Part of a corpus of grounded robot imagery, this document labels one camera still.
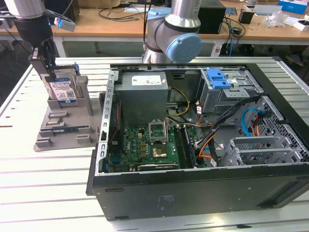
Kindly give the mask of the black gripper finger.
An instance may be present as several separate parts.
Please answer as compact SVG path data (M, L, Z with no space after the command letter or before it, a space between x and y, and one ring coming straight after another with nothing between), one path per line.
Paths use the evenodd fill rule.
M44 69L40 75L47 75L46 81L55 81L54 67L56 66L56 50L54 40L46 40L42 43L41 56L43 58Z
M43 55L37 47L33 48L33 52L29 55L28 60L39 75L47 74L47 67Z

